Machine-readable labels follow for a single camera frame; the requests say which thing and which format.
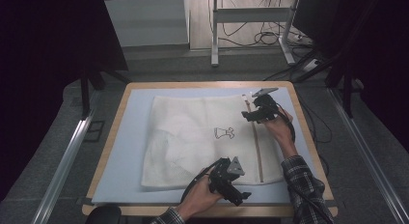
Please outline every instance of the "drawing on cloth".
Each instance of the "drawing on cloth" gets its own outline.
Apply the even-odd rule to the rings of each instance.
[[[229,135],[229,137],[231,139],[234,138],[234,134],[232,133],[234,131],[233,128],[229,127],[229,129],[222,129],[219,127],[215,127],[214,128],[214,137],[216,137],[216,139],[220,139],[223,136],[227,136]]]

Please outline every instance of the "plaid shirt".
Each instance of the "plaid shirt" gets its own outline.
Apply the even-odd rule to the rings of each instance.
[[[327,223],[321,215],[315,211],[295,190],[309,197],[331,220],[331,212],[325,206],[322,199],[325,185],[322,181],[313,177],[310,168],[300,155],[290,157],[282,162],[284,177],[288,186],[289,198],[294,206],[294,223]],[[150,224],[184,224],[183,219],[173,208],[169,208],[162,215],[154,218]]]

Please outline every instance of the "person's left hand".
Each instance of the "person's left hand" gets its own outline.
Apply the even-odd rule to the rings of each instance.
[[[208,210],[217,203],[223,196],[219,193],[211,193],[208,187],[208,175],[201,177],[184,198],[183,202],[176,207],[184,221],[191,216]]]

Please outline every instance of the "wall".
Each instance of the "wall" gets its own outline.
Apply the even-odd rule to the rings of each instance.
[[[122,47],[188,43],[183,0],[105,1]]]

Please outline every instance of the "plaid sleeve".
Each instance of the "plaid sleeve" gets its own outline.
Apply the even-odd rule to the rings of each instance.
[[[155,217],[150,224],[184,224],[184,220],[173,208],[168,208],[162,215]]]
[[[333,221],[332,214],[325,206],[325,201],[322,198],[325,185],[313,176],[304,158],[300,155],[290,157],[282,162],[282,167],[288,184],[289,198],[294,206],[294,222],[302,224],[327,223],[318,211],[314,210],[304,198],[295,192],[290,186],[291,184]]]

